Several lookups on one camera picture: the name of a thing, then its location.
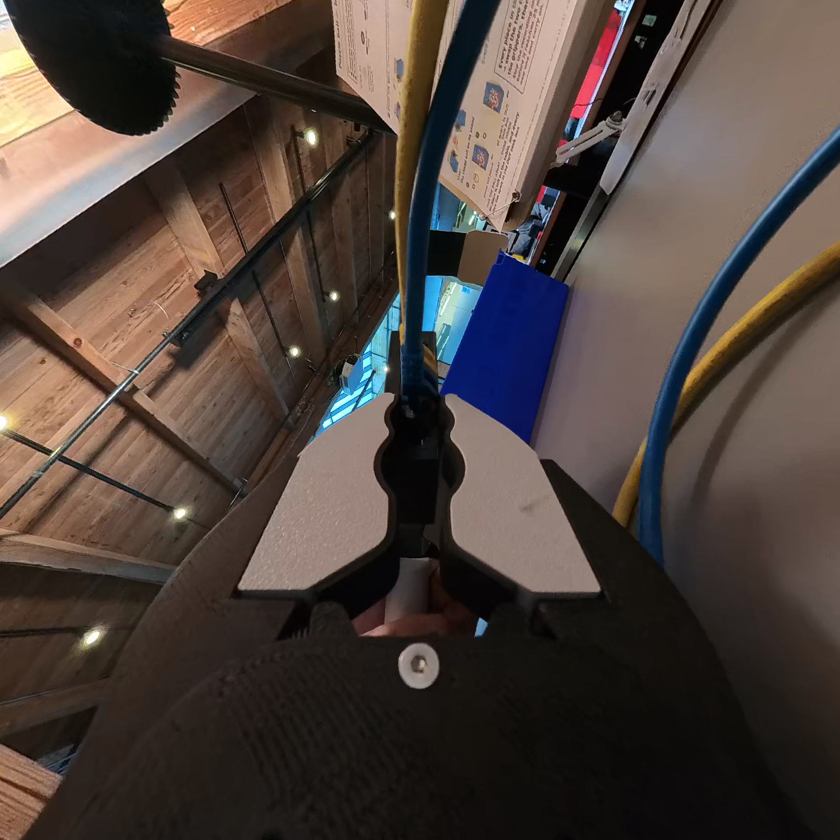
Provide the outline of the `metal ceiling pipe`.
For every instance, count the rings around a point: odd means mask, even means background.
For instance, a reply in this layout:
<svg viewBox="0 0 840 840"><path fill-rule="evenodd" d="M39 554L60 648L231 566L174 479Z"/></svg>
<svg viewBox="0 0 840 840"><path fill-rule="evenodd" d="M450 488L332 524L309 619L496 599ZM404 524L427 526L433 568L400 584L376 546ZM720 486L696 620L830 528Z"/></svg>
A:
<svg viewBox="0 0 840 840"><path fill-rule="evenodd" d="M7 515L14 507L35 487L35 485L57 463L69 464L67 452L84 435L114 403L120 403L123 396L132 396L130 389L163 352L173 344L182 346L192 338L195 332L222 304L232 298L238 287L245 280L250 279L256 272L258 263L266 256L270 249L277 245L282 236L298 225L301 217L307 215L310 207L315 204L331 187L336 186L340 179L348 172L357 159L366 152L371 143L376 140L376 132L367 130L361 138L352 140L347 150L328 168L321 177L309 186L294 204L280 217L273 227L266 232L259 242L231 269L222 279L217 279L207 288L206 294L200 298L195 307L190 310L174 328L163 335L163 340L149 352L136 367L128 368L128 375L116 384L104 400L76 427L63 441L54 448L44 448L37 444L35 451L47 455L46 461L36 468L2 505L2 516Z"/></svg>

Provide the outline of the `ceiling spot lamps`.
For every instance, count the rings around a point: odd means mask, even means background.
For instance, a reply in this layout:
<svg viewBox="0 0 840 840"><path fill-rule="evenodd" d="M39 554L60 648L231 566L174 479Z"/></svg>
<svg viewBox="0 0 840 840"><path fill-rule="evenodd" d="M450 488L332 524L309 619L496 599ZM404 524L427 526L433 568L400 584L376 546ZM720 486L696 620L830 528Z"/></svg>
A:
<svg viewBox="0 0 840 840"><path fill-rule="evenodd" d="M254 280L255 282L257 282L256 278L257 278L257 274L255 272L255 274L248 280ZM209 281L208 281L204 286L202 286L203 290L205 292L207 292L207 288L211 284L213 284L213 283L209 283ZM231 300L232 300L232 298L228 299L225 303L231 302ZM208 320L208 319L212 320L215 317L216 314L221 314L221 311L220 311L221 308L216 310L215 313L213 313L206 320ZM173 344L170 347L175 347L175 346L177 346L179 348L182 347L182 346L179 346L178 344ZM138 405L137 401L139 400L139 398L141 396L146 396L146 394L144 394L142 391L137 390L137 389L134 389L132 394L133 395L131 397L132 397L132 399L134 399L133 404L136 403L137 405ZM41 452L37 452L34 449L34 446L42 445L42 444L37 443L36 441L34 441L34 439L21 434L20 432L18 432L18 430L14 429L14 428L11 428L8 425L7 418L5 416L2 416L2 421L3 421L2 422L2 438L9 439L13 443L25 446L26 448L35 452L37 455L46 456L46 459L47 459L46 454L41 453ZM194 519L191 518L191 512L190 512L189 506L183 506L183 505L173 506L173 505L166 504L166 503L162 502L161 500L158 500L158 499L156 499L152 496L149 496L146 493L143 493L141 490L138 490L138 489L135 489L135 488L133 488L129 485L126 485L125 483L123 483L123 482L121 482L117 479L114 479L110 476L107 476L106 474L104 474L100 471L97 471L96 469L90 467L89 465L83 464L80 461L77 461L73 458L70 458L70 463L68 465L64 464L64 463L57 463L57 464L61 464L61 465L64 465L64 466L71 467L78 474L82 474L84 476L89 476L90 478L93 478L95 480L103 482L105 485L107 485L109 487L115 488L117 490L120 490L122 492L125 492L125 493L129 494L129 496L131 496L132 498L139 499L143 502L147 502L147 503L155 506L156 508L162 509L167 514L167 521L172 521L173 523L176 523L179 527L185 526L186 524L193 524L193 525L201 526L202 528L205 527L204 525L201 525L201 523L199 523L197 520L194 520ZM61 544L59 544L60 541L56 542L54 540L52 543L47 545L44 540L42 540L42 542L44 542L45 545L41 546L41 548L46 547L48 550L52 551L53 553L58 552L59 554L61 554L61 557L58 557L58 558L53 558L52 555L50 555L47 558L48 560L50 560L50 559L61 560L62 557L64 558L64 560L67 560L68 558L70 558L71 560L74 559L74 558L77 559L77 560L78 559L82 559L82 560L84 560L84 559L94 559L94 560L97 560L99 558L103 562L105 560L108 560L109 562L111 560L113 560L117 564L117 566L119 567L117 569L117 572L120 572L120 574L117 575L118 577L120 577L122 572L125 572L125 571L133 573L133 572L138 572L138 571L139 572L144 572L144 570L146 570L146 571L152 571L152 572L156 573L157 571L168 572L171 569L170 566L165 565L165 564L158 563L158 564L155 565L155 563L152 563L152 562L141 561L141 560L132 559L132 558L128 558L128 557L123 558L122 555L118 556L117 554L114 554L114 553L107 554L107 553L100 552L100 554L95 555L95 553L92 553L92 549L90 549L89 547L76 545L75 543L71 544L69 542L62 542ZM2 638L2 640L6 640L6 639L10 639L10 638L39 637L39 636L48 636L48 635L57 635L57 634L78 635L79 639L81 640L81 645L84 648L84 647L89 647L91 645L95 645L99 641L101 641L101 639L106 634L106 630L101 626L93 626L93 625L91 625L91 626L85 625L85 626L31 627L31 628L23 628L23 629L2 628L1 638Z"/></svg>

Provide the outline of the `wooden post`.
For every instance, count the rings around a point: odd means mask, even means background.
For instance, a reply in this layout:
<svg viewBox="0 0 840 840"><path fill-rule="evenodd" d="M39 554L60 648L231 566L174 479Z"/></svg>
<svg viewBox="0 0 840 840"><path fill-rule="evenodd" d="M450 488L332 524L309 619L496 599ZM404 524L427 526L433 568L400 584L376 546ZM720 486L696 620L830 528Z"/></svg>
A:
<svg viewBox="0 0 840 840"><path fill-rule="evenodd" d="M56 793L62 777L1 746L1 838L22 838Z"/></svg>

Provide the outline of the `black ethernet port block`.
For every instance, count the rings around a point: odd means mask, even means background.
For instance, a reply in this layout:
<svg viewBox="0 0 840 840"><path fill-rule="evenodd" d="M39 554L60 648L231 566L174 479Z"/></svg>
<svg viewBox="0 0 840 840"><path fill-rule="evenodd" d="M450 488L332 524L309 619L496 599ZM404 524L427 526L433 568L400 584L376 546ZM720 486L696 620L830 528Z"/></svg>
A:
<svg viewBox="0 0 840 840"><path fill-rule="evenodd" d="M408 416L401 397L400 333L393 331L388 348L385 393L395 397L388 421L391 436L382 456L386 485L395 495L395 545L404 559L438 560L436 525L440 478L440 397L422 396Z"/></svg>

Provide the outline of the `red plastic bin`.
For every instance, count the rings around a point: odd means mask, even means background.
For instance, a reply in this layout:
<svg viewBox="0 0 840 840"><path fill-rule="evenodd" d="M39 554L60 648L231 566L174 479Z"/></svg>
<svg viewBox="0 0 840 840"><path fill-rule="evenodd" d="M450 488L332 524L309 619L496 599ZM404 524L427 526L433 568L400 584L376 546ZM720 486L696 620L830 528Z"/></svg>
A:
<svg viewBox="0 0 840 840"><path fill-rule="evenodd" d="M593 104L596 92L601 84L607 63L613 53L614 46L623 27L623 14L615 8L607 19L604 31L595 49L594 57L586 71L581 89L576 95L570 113L571 119L581 119L587 109Z"/></svg>

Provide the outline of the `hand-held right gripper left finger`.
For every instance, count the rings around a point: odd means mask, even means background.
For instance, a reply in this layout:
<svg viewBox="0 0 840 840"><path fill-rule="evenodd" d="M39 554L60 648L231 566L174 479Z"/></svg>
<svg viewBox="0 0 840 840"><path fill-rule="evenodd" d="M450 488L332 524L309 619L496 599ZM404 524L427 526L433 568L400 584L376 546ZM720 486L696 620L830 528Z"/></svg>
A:
<svg viewBox="0 0 840 840"><path fill-rule="evenodd" d="M240 595L336 602L355 618L393 588L396 501L382 454L396 401L384 392L301 451L237 585Z"/></svg>

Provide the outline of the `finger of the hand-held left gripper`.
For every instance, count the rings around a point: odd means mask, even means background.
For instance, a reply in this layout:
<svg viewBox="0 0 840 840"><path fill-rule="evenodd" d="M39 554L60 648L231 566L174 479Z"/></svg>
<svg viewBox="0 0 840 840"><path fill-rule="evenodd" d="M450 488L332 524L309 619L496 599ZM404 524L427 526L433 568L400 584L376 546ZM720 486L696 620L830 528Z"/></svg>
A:
<svg viewBox="0 0 840 840"><path fill-rule="evenodd" d="M401 558L396 582L385 597L384 623L429 613L430 583L435 571L430 558Z"/></svg>

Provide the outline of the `black disc on metal pole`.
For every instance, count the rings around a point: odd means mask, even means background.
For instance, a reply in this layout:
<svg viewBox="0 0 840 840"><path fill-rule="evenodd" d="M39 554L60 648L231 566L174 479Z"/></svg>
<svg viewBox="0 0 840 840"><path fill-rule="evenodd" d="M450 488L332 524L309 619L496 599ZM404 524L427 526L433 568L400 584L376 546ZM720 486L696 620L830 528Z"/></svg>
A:
<svg viewBox="0 0 840 840"><path fill-rule="evenodd" d="M395 134L363 99L171 35L161 2L9 1L15 33L48 83L111 132L160 129L177 100L176 68Z"/></svg>

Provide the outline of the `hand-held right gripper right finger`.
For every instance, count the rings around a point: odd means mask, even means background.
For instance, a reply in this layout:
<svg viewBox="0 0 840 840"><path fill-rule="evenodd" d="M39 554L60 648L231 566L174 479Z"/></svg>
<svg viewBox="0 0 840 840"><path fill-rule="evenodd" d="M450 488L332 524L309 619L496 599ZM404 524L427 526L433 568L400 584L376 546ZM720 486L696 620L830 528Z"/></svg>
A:
<svg viewBox="0 0 840 840"><path fill-rule="evenodd" d="M440 533L444 587L483 620L505 604L527 616L543 602L593 600L602 587L533 449L457 395L444 474Z"/></svg>

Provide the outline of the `person's left hand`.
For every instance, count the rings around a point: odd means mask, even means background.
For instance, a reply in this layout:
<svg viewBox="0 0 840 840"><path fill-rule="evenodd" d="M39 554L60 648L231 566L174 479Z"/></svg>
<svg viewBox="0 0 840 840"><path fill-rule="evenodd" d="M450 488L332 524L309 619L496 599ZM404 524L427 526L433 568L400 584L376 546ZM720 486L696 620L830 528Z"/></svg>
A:
<svg viewBox="0 0 840 840"><path fill-rule="evenodd" d="M355 632L367 637L474 636L477 615L447 592L437 562L435 566L430 584L428 614L385 624L384 597L352 620Z"/></svg>

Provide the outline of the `blue plastic bin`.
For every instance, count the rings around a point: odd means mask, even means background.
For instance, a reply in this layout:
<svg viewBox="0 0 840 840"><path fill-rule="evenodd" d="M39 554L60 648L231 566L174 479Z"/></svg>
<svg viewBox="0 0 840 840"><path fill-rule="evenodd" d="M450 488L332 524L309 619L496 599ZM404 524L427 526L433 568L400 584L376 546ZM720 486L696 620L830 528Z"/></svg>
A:
<svg viewBox="0 0 840 840"><path fill-rule="evenodd" d="M440 387L527 445L570 296L569 286L500 251Z"/></svg>

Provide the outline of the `skylight window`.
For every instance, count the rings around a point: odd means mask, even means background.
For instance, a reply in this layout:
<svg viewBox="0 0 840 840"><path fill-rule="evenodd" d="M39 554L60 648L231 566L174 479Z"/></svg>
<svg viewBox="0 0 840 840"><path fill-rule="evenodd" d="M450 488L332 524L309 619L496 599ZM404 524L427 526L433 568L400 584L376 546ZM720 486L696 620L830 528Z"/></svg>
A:
<svg viewBox="0 0 840 840"><path fill-rule="evenodd" d="M354 392L343 391L338 387L316 435L368 405L384 392L386 378L392 368L392 334L398 332L400 323L401 300L399 296L395 296L369 342L362 351L356 353L362 356L364 362L364 373L359 387Z"/></svg>

